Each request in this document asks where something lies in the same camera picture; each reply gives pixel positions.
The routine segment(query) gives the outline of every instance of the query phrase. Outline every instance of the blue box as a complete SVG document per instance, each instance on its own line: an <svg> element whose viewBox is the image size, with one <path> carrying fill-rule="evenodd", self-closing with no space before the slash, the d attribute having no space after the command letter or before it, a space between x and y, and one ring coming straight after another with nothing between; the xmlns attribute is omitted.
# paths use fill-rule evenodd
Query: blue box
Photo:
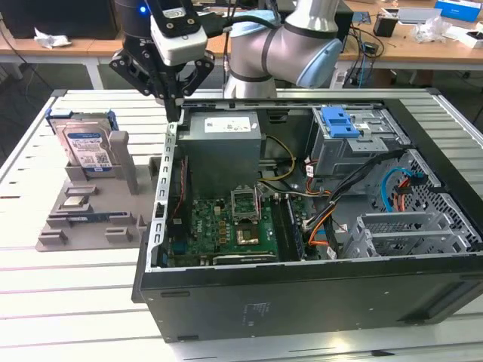
<svg viewBox="0 0 483 362"><path fill-rule="evenodd" d="M435 4L436 9L441 9L442 17L464 21L475 21L481 10L481 3L465 2L454 0L438 0Z"/></svg>

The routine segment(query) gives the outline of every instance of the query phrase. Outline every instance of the robotic arm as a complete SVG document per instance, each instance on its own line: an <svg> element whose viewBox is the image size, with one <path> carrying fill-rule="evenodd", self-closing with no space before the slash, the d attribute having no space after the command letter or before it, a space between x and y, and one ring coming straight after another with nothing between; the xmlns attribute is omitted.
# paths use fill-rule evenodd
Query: robotic arm
<svg viewBox="0 0 483 362"><path fill-rule="evenodd" d="M191 95L214 68L214 55L205 50L208 36L192 2L115 0L115 7L125 38L109 66L142 94L153 94L165 105L168 120L177 121L183 97ZM223 32L222 24L217 32ZM193 60L195 71L179 79Z"/></svg>
<svg viewBox="0 0 483 362"><path fill-rule="evenodd" d="M115 0L125 39L109 66L139 92L153 94L164 104L168 121L178 121L183 98L214 68L214 55L206 50L208 38L236 23L226 96L274 97L273 76L318 87L341 49L334 39L337 3L298 0L295 12L276 28L275 18L257 13L232 20L215 13L199 16L191 0ZM180 79L190 61L195 62L195 71Z"/></svg>

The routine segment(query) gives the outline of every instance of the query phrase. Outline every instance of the motherboard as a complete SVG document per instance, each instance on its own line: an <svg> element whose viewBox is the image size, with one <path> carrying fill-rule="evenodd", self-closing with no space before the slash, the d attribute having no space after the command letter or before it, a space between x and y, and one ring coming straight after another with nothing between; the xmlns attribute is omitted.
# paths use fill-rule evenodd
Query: motherboard
<svg viewBox="0 0 483 362"><path fill-rule="evenodd" d="M207 266L277 262L284 259L279 244L287 231L277 220L281 203L262 195L220 199L195 199L192 203L191 232L187 240L170 243L171 266ZM306 218L302 199L290 200L287 212L294 228Z"/></svg>

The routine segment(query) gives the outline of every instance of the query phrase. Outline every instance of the hard drive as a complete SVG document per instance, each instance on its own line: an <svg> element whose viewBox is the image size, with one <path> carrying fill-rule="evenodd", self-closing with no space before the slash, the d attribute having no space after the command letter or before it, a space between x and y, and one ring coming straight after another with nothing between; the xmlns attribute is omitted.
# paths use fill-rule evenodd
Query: hard drive
<svg viewBox="0 0 483 362"><path fill-rule="evenodd" d="M118 164L109 149L109 135L118 130L113 111L79 113L49 109L46 119L66 151L69 166L82 167L87 176L112 176Z"/></svg>

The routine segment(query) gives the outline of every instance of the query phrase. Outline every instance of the blue cable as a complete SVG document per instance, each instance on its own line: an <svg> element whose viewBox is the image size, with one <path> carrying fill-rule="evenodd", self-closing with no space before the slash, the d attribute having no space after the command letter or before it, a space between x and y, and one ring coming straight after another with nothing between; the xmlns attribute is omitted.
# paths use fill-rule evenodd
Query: blue cable
<svg viewBox="0 0 483 362"><path fill-rule="evenodd" d="M365 68L365 45L362 43L362 51L364 52L364 56L362 57L362 66L361 66L361 78L359 79L359 86L361 88L362 80L364 79L364 68Z"/></svg>
<svg viewBox="0 0 483 362"><path fill-rule="evenodd" d="M388 213L392 212L392 207L391 205L389 205L389 202L387 201L387 191L386 191L387 180L394 172L397 172L397 171L401 171L402 173L407 174L409 177L414 176L414 172L409 171L407 168L402 168L402 167L395 167L384 176L383 181L380 184L380 197L383 199L384 207L386 208Z"/></svg>

